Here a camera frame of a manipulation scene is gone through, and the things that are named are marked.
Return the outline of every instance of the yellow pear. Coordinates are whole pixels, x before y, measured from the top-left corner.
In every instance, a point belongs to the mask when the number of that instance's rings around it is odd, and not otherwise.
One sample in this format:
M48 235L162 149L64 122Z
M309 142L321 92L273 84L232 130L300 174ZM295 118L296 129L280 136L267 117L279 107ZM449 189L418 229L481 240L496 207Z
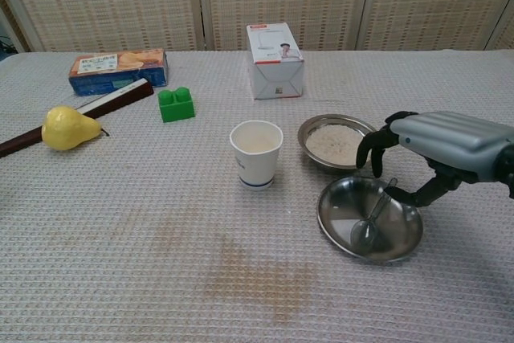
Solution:
M50 110L41 128L43 142L55 150L69 150L100 134L102 126L68 106Z

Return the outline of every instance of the stainless steel plate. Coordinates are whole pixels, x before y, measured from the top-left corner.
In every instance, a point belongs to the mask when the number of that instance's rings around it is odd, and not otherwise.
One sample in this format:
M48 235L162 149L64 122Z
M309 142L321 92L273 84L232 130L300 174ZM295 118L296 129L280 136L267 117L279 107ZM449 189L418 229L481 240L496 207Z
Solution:
M391 200L375 224L379 238L373 248L361 253L350 241L353 226L373 209L386 187L381 180L347 177L321 192L318 221L328 238L350 255L374 262L405 259L419 245L423 223L416 208Z
M352 116L343 116L341 114L324 114L322 116L314 116L306 120L298 130L298 142L302 147L302 150L307 154L314 163L324 171L334 174L351 174L357 171L355 165L338 165L328 162L311 153L311 151L305 145L305 142L309 138L312 132L325 125L342 125L351 128L361 134L363 137L367 133L375 131L375 128L363 120L358 120Z

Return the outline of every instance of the table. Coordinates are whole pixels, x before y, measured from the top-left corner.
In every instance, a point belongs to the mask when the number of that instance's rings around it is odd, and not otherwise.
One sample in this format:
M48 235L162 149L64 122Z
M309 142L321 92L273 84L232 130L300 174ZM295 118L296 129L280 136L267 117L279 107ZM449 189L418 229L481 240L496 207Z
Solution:
M67 82L76 55L0 63L0 140L95 98ZM410 259L371 265L320 233L316 200L334 176L296 141L331 112L375 127L404 109L514 125L514 51L305 52L304 96L289 100L252 100L243 52L168 59L194 119L163 124L153 95L101 117L110 137L0 159L0 341L514 341L506 186L462 184L422 210ZM248 119L284 131L264 192L240 186L228 142ZM400 187L432 175L405 149L385 156Z

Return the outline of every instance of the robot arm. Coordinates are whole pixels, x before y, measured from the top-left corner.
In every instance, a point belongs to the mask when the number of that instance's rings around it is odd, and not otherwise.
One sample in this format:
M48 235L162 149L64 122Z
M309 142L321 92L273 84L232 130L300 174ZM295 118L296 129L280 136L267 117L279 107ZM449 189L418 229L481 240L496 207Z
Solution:
M397 112L385 126L364 137L357 151L357 168L371 151L375 177L382 173L382 156L395 145L423 156L435 177L415 193L387 188L393 199L411 206L428 206L462 181L502 182L514 198L514 128L454 112Z

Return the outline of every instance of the paper cup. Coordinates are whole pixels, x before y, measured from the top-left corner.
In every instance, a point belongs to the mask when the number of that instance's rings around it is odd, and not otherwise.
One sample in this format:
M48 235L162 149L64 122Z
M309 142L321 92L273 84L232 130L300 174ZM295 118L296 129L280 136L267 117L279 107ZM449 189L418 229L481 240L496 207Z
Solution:
M241 183L251 190L262 190L273 183L276 160L284 135L265 120L247 120L230 132Z

